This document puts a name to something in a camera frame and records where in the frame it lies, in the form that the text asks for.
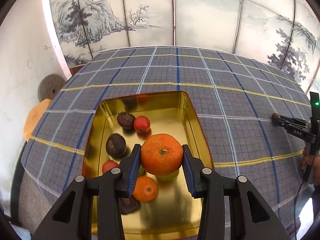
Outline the person right hand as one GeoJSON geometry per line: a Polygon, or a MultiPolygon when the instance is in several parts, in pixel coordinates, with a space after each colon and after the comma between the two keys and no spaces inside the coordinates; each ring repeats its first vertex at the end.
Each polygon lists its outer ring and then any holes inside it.
{"type": "Polygon", "coordinates": [[[303,150],[302,157],[302,170],[306,172],[307,182],[313,184],[314,186],[319,186],[319,155],[307,154],[306,148],[303,150]]]}

